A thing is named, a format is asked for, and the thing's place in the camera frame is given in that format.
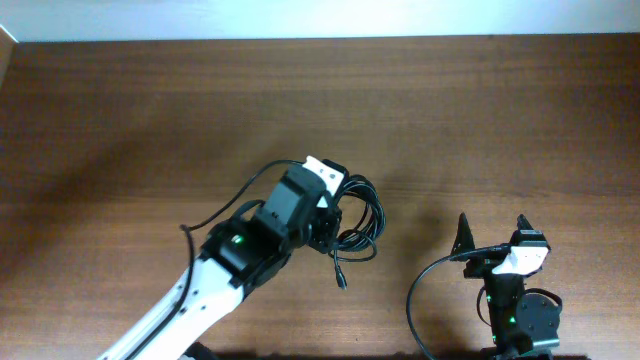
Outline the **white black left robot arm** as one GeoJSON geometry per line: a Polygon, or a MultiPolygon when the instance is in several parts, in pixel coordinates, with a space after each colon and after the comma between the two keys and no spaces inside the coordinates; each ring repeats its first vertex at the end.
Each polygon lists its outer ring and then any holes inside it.
{"type": "Polygon", "coordinates": [[[320,248],[336,226],[347,170],[309,157],[291,162],[267,199],[250,200],[216,224],[179,280],[105,359],[192,359],[197,339],[282,269],[293,251],[320,248]]]}

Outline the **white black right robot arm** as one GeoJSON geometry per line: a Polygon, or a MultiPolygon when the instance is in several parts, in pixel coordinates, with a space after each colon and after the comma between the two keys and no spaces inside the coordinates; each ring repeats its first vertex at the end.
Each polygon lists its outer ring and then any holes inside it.
{"type": "Polygon", "coordinates": [[[559,345],[562,299],[547,290],[525,287],[542,270],[551,247],[545,235],[524,215],[517,217],[510,240],[478,248],[465,214],[458,219],[452,259],[463,262],[466,279],[481,279],[478,298],[485,299],[492,348],[481,351],[488,359],[551,359],[559,345]]]}

